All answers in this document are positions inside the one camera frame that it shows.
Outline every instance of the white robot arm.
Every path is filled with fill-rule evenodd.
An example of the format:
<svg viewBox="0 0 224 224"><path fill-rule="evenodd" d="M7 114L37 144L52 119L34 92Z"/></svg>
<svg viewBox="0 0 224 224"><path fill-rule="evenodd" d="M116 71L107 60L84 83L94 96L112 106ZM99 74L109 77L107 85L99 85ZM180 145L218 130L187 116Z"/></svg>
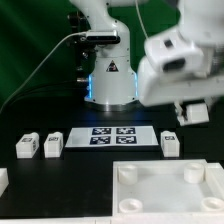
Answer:
<svg viewBox="0 0 224 224"><path fill-rule="evenodd" d="M224 94L224 1L179 0L179 24L145 42L138 69L145 106Z"/></svg>
<svg viewBox="0 0 224 224"><path fill-rule="evenodd" d="M89 38L114 33L120 43L97 45L95 68L89 76L88 105L104 111L121 111L138 100L137 77L130 66L130 33L128 27L108 14L108 7L131 6L135 0L70 0L87 18Z"/></svg>

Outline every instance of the blue led light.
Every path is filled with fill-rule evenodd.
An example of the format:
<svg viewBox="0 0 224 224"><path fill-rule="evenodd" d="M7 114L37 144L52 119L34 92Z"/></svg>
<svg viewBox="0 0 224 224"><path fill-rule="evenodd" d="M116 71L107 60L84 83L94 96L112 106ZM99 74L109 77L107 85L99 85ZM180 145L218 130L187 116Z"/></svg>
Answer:
<svg viewBox="0 0 224 224"><path fill-rule="evenodd" d="M89 75L89 98L92 98L92 75Z"/></svg>
<svg viewBox="0 0 224 224"><path fill-rule="evenodd" d="M138 76L135 73L135 95L138 97Z"/></svg>

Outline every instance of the warning label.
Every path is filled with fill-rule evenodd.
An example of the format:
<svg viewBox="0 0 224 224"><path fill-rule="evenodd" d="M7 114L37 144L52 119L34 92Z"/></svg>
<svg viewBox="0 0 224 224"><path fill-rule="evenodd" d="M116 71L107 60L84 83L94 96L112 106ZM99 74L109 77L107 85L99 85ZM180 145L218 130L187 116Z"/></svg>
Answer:
<svg viewBox="0 0 224 224"><path fill-rule="evenodd" d="M107 72L119 72L114 61L111 61L109 67L107 68Z"/></svg>

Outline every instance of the white paper sheet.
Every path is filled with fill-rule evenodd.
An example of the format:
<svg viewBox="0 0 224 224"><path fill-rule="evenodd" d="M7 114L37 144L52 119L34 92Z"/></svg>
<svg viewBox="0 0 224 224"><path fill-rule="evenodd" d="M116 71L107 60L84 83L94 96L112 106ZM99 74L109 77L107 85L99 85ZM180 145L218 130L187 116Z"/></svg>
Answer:
<svg viewBox="0 0 224 224"><path fill-rule="evenodd" d="M152 126L73 128L67 148L158 145Z"/></svg>

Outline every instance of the small white cube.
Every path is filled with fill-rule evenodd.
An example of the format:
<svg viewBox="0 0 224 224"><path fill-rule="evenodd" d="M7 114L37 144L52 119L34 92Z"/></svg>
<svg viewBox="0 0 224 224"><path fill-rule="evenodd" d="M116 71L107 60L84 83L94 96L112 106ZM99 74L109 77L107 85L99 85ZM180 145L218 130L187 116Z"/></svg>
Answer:
<svg viewBox="0 0 224 224"><path fill-rule="evenodd" d="M3 192L9 185L8 173L7 169L3 168L0 169L0 197L2 196Z"/></svg>
<svg viewBox="0 0 224 224"><path fill-rule="evenodd" d="M190 124L197 124L209 121L208 108L205 103L189 105L187 109L187 118Z"/></svg>
<svg viewBox="0 0 224 224"><path fill-rule="evenodd" d="M177 139L175 132L162 132L160 140L164 157L179 157L180 142Z"/></svg>
<svg viewBox="0 0 224 224"><path fill-rule="evenodd" d="M16 144L16 154L18 159L33 158L35 152L39 148L39 135L31 133L23 135Z"/></svg>
<svg viewBox="0 0 224 224"><path fill-rule="evenodd" d="M49 134L44 143L45 158L60 157L62 149L63 149L63 134L60 132Z"/></svg>

